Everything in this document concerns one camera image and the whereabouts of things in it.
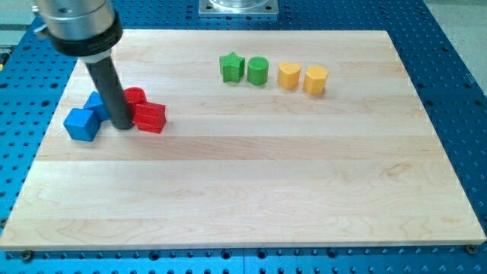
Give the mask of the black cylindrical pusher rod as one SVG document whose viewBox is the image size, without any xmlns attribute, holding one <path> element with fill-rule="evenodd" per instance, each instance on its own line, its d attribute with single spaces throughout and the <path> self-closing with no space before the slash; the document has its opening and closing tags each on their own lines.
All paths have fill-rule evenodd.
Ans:
<svg viewBox="0 0 487 274">
<path fill-rule="evenodd" d="M 87 62 L 86 66 L 113 126 L 117 129 L 132 128 L 133 114 L 111 57 L 99 62 Z"/>
</svg>

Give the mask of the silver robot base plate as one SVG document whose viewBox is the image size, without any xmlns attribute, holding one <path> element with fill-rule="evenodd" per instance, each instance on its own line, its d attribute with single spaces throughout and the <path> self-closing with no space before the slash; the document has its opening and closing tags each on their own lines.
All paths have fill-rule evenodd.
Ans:
<svg viewBox="0 0 487 274">
<path fill-rule="evenodd" d="M 275 15 L 279 12 L 278 0 L 200 0 L 199 14 L 204 15 Z"/>
</svg>

